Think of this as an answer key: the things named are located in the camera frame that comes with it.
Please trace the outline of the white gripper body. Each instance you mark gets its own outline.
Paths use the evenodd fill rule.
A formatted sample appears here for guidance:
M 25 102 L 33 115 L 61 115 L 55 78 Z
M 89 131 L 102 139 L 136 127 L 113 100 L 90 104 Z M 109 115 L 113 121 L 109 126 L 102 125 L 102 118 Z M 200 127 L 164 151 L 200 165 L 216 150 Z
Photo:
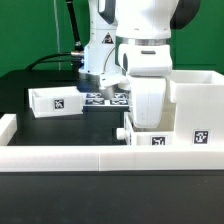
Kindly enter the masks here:
M 130 77 L 132 119 L 137 128 L 157 128 L 162 115 L 166 80 Z

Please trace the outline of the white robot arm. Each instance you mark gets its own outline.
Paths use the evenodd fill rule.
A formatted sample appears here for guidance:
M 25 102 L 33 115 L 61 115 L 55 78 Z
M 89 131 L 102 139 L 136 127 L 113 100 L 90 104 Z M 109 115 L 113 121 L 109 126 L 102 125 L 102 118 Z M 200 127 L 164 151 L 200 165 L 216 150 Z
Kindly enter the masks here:
M 187 26 L 201 0 L 88 0 L 90 40 L 80 71 L 96 75 L 103 88 L 131 92 L 137 128 L 155 128 L 163 110 L 166 79 L 172 71 L 173 29 Z

